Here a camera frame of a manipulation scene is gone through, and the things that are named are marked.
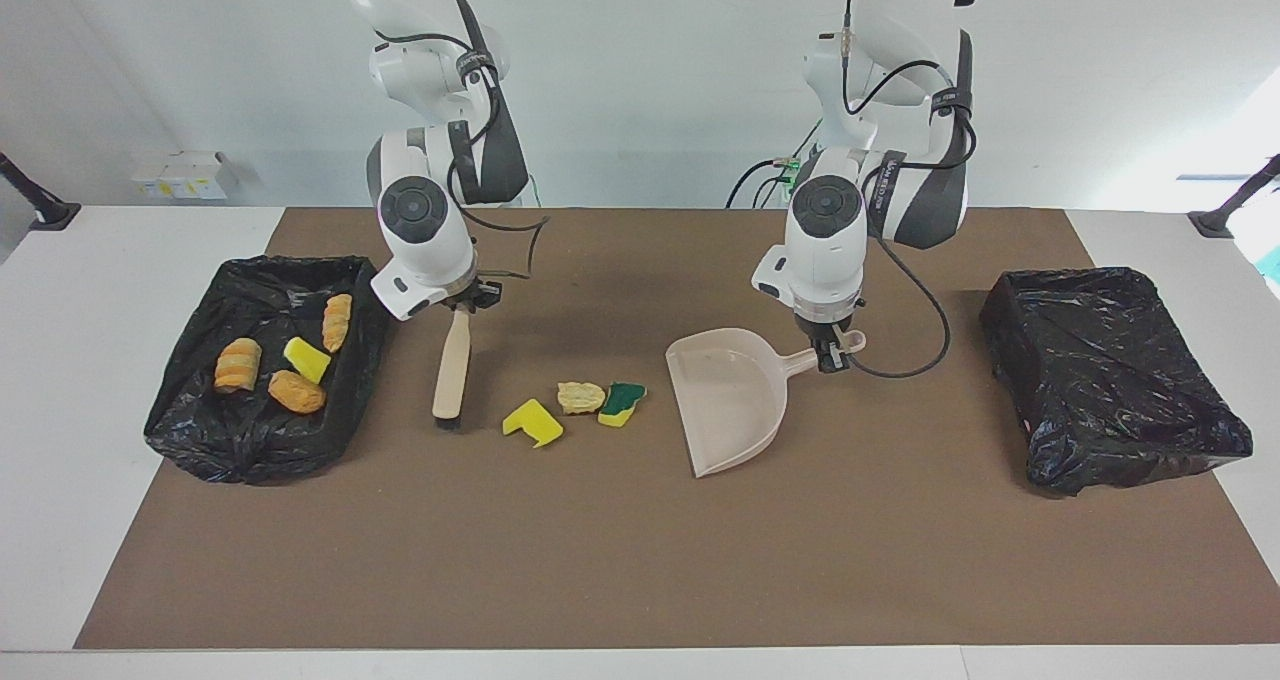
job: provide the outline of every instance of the yellow sponge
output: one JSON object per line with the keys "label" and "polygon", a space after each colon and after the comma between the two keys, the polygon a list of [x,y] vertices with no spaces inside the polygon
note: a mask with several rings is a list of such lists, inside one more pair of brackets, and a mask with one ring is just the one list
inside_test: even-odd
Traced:
{"label": "yellow sponge", "polygon": [[526,435],[535,439],[538,442],[534,446],[535,448],[549,446],[564,434],[564,426],[536,400],[531,400],[517,407],[515,412],[502,421],[503,435],[512,434],[516,430],[525,430]]}
{"label": "yellow sponge", "polygon": [[320,384],[324,371],[329,369],[332,359],[324,352],[311,347],[302,338],[293,338],[284,346],[284,360],[307,380]]}
{"label": "yellow sponge", "polygon": [[644,385],[613,383],[609,387],[609,398],[604,402],[604,407],[600,409],[600,415],[596,416],[600,425],[622,428],[635,415],[636,406],[640,405],[640,401],[646,394],[649,394],[649,391]]}

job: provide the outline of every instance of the black cable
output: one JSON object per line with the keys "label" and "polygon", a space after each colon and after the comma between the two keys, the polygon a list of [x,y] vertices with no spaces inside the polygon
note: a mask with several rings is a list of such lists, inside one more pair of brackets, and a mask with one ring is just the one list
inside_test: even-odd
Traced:
{"label": "black cable", "polygon": [[902,168],[909,170],[955,170],[968,163],[973,154],[978,152],[978,132],[973,129],[964,110],[956,111],[956,123],[960,123],[965,134],[969,136],[969,150],[964,152],[963,158],[951,163],[904,163]]}
{"label": "black cable", "polygon": [[[969,136],[969,150],[964,152],[964,158],[956,160],[955,163],[904,163],[902,169],[910,170],[955,170],[960,165],[964,165],[973,159],[974,152],[978,151],[978,133],[973,129],[973,124],[964,115],[956,118],[960,123],[964,123],[965,132]],[[878,165],[874,170],[867,174],[863,179],[863,197],[867,197],[867,188],[873,179],[878,178],[881,172],[884,169],[883,165]]]}
{"label": "black cable", "polygon": [[462,50],[465,50],[467,53],[475,53],[475,47],[471,47],[466,42],[462,42],[461,38],[456,38],[453,36],[447,36],[444,33],[416,33],[416,35],[412,35],[412,36],[402,36],[402,37],[394,37],[394,36],[384,35],[384,33],[381,33],[380,29],[375,29],[374,33],[376,33],[378,37],[384,38],[384,41],[387,41],[387,42],[389,42],[392,45],[404,45],[407,42],[419,42],[419,41],[424,41],[425,38],[442,38],[442,41],[444,41],[444,42],[452,42],[453,45],[456,45],[458,47],[462,47]]}
{"label": "black cable", "polygon": [[[801,164],[804,163],[804,160],[800,159],[800,152],[803,152],[806,143],[809,143],[809,141],[813,140],[813,136],[818,134],[818,128],[820,127],[822,127],[822,119],[819,118],[818,122],[813,124],[813,129],[809,129],[809,134],[805,136],[803,141],[800,141],[800,145],[796,147],[796,151],[791,152],[791,158],[795,158]],[[764,196],[764,202],[760,204],[760,207],[768,207],[769,201],[773,200],[773,192],[777,191],[777,188],[782,187],[782,184],[785,184],[783,181],[787,179],[787,169],[783,168],[782,172],[778,173],[778,177],[773,179],[777,182],[772,184],[772,187],[769,188],[769,193]]]}
{"label": "black cable", "polygon": [[845,0],[845,29],[854,27],[854,0]]}
{"label": "black cable", "polygon": [[920,280],[920,278],[916,277],[916,274],[913,273],[909,266],[906,266],[906,263],[902,263],[902,259],[897,256],[891,247],[888,247],[888,243],[884,242],[884,238],[877,238],[877,242],[879,242],[879,246],[884,251],[884,255],[887,255],[888,259],[893,261],[893,265],[899,266],[899,270],[906,274],[906,277],[910,278],[913,283],[915,283],[915,287],[920,288],[920,292],[924,293],[924,297],[929,298],[929,304],[933,306],[933,310],[938,312],[938,319],[942,320],[942,350],[938,351],[937,357],[933,357],[933,360],[931,360],[924,366],[906,373],[884,373],[883,370],[873,370],[859,362],[856,357],[850,357],[850,361],[856,369],[876,378],[882,378],[886,380],[905,380],[908,378],[916,378],[919,375],[924,375],[929,370],[933,370],[934,368],[941,365],[941,362],[946,360],[947,352],[951,352],[951,321],[947,320],[947,311],[942,309],[942,304],[938,302],[938,298],[929,291],[928,286],[925,286],[924,282]]}
{"label": "black cable", "polygon": [[890,74],[884,76],[884,78],[876,86],[876,88],[873,88],[872,92],[869,92],[867,95],[867,97],[864,97],[863,101],[860,101],[858,104],[858,108],[850,109],[850,106],[849,106],[849,64],[845,63],[845,69],[844,69],[844,77],[845,77],[845,81],[844,81],[845,82],[845,111],[849,111],[850,115],[858,115],[860,111],[865,110],[868,105],[870,105],[872,100],[874,100],[876,96],[879,95],[879,91],[882,91],[884,88],[884,86],[887,86],[887,83],[891,82],[892,78],[896,78],[896,77],[901,76],[902,73],[905,73],[905,70],[910,70],[913,68],[932,68],[932,69],[937,70],[938,73],[942,73],[942,65],[938,65],[937,61],[932,61],[932,60],[913,60],[913,61],[909,61],[905,65],[899,65],[897,68],[892,69]]}
{"label": "black cable", "polygon": [[742,173],[742,177],[737,179],[737,184],[733,184],[733,191],[728,193],[728,201],[724,204],[724,210],[730,210],[733,206],[733,198],[737,197],[737,191],[742,188],[742,184],[746,184],[746,181],[750,179],[751,175],[772,165],[773,165],[772,160],[762,160],[758,161],[755,165],[751,165],[751,168],[748,169],[746,173]]}
{"label": "black cable", "polygon": [[480,225],[481,228],[488,228],[490,231],[495,231],[499,233],[529,233],[529,232],[534,233],[534,236],[529,238],[529,255],[525,257],[524,273],[516,273],[513,270],[480,270],[477,275],[484,278],[515,278],[517,280],[534,279],[534,255],[535,252],[538,252],[538,241],[543,237],[543,228],[545,228],[545,225],[552,222],[550,215],[543,215],[541,220],[531,225],[499,225],[498,223],[490,223],[489,220],[483,220],[480,218],[476,218],[475,215],[471,214],[471,211],[466,209],[466,206],[462,205],[462,202],[458,202],[456,193],[453,193],[453,178],[457,175],[457,173],[458,173],[457,164],[449,165],[449,174],[445,178],[445,184],[449,192],[449,200],[453,201],[453,205],[457,206],[458,211],[462,213],[463,218],[471,220],[472,223]]}
{"label": "black cable", "polygon": [[[485,76],[485,88],[488,88],[489,91],[489,120],[486,120],[484,127],[480,128],[480,132],[477,132],[475,137],[467,141],[468,147],[472,147],[475,146],[476,142],[480,142],[480,138],[488,134],[489,129],[493,129],[494,123],[497,123],[498,120],[502,100],[498,97],[497,87],[489,83],[488,76]],[[552,220],[550,216],[544,215],[541,220],[531,225],[500,225],[498,223],[489,223],[489,220],[481,220],[480,218],[476,218],[474,214],[471,214],[471,211],[468,211],[466,206],[462,205],[462,202],[458,202],[457,193],[453,192],[453,179],[457,177],[457,174],[458,174],[458,161],[457,159],[454,159],[452,163],[449,163],[449,170],[448,173],[445,173],[444,184],[445,190],[449,193],[449,200],[453,201],[453,205],[457,206],[458,211],[462,213],[463,218],[471,220],[472,223],[480,225],[481,228],[488,228],[490,231],[495,231],[499,233],[529,233],[529,232],[534,233],[534,236],[529,239],[529,256],[526,256],[525,259],[525,273],[516,273],[513,270],[480,270],[480,273],[477,274],[485,278],[515,278],[517,280],[534,279],[534,255],[538,251],[538,241],[543,236],[543,228],[545,228],[545,225]]]}
{"label": "black cable", "polygon": [[[755,197],[751,200],[751,210],[760,210],[764,206],[767,206],[769,202],[769,197],[773,196],[773,191],[778,188],[778,184],[782,184],[785,182],[786,178],[783,178],[782,175],[778,175],[777,178],[765,178],[764,182],[760,183],[760,187],[755,188]],[[769,197],[760,197],[762,193],[764,192],[764,188],[771,188]]]}

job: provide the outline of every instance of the dustpan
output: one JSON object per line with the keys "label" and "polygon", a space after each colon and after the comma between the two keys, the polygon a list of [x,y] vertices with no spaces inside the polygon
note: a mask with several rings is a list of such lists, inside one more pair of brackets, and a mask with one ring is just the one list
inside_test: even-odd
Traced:
{"label": "dustpan", "polygon": [[[850,351],[867,344],[850,336]],[[780,356],[755,333],[700,333],[667,348],[667,368],[694,476],[741,465],[769,447],[787,410],[787,379],[818,366],[813,350]]]}

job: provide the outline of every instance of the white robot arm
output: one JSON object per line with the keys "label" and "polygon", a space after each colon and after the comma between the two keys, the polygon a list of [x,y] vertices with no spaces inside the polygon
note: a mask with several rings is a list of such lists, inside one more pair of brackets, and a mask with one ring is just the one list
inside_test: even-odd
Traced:
{"label": "white robot arm", "polygon": [[476,275],[476,252],[454,201],[502,204],[529,179],[499,82],[507,59],[466,0],[351,0],[383,44],[370,72],[424,128],[383,136],[369,155],[369,192],[393,259],[374,279],[407,320],[430,305],[488,307],[500,287]]}
{"label": "white robot arm", "polygon": [[786,245],[751,282],[795,311],[824,373],[852,365],[845,332],[868,236],[929,248],[964,220],[973,50],[954,8],[973,1],[858,0],[842,32],[820,36],[806,59],[820,150],[796,178]]}

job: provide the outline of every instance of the bread roll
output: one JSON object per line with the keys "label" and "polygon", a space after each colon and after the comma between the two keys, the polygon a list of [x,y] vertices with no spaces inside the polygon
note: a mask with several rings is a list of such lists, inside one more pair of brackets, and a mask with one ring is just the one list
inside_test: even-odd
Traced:
{"label": "bread roll", "polygon": [[351,328],[351,296],[339,295],[329,298],[324,309],[324,348],[330,353],[342,350]]}
{"label": "bread roll", "polygon": [[214,369],[214,392],[221,394],[236,391],[253,392],[261,361],[262,346],[251,338],[241,338],[227,346],[227,350],[218,356],[218,368]]}
{"label": "bread roll", "polygon": [[289,370],[280,370],[271,375],[271,383],[266,392],[276,402],[298,415],[311,415],[325,403],[324,388]]}

